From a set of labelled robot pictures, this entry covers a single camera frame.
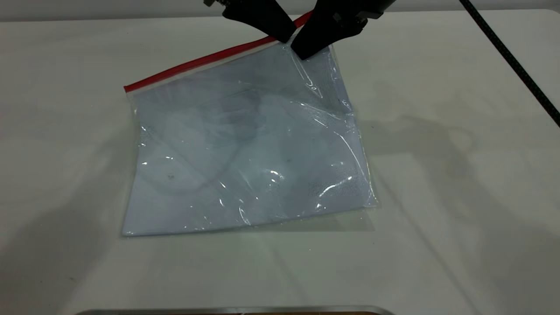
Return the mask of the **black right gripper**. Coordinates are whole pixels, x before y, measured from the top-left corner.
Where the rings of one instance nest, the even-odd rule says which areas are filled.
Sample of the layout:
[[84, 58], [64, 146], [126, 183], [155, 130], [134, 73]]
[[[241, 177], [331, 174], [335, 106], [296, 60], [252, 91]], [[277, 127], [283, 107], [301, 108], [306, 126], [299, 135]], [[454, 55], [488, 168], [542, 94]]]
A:
[[291, 48], [306, 60], [335, 42], [360, 34], [367, 19], [380, 18], [395, 1], [318, 0]]

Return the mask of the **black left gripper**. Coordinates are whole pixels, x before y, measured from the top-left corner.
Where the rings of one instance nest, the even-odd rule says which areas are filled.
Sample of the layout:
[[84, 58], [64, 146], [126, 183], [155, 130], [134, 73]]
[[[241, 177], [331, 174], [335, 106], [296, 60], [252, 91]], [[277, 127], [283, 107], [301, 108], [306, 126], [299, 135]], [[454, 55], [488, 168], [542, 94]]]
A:
[[280, 42], [288, 42], [297, 29], [276, 0], [203, 0], [203, 4], [224, 6], [224, 18], [252, 26]]

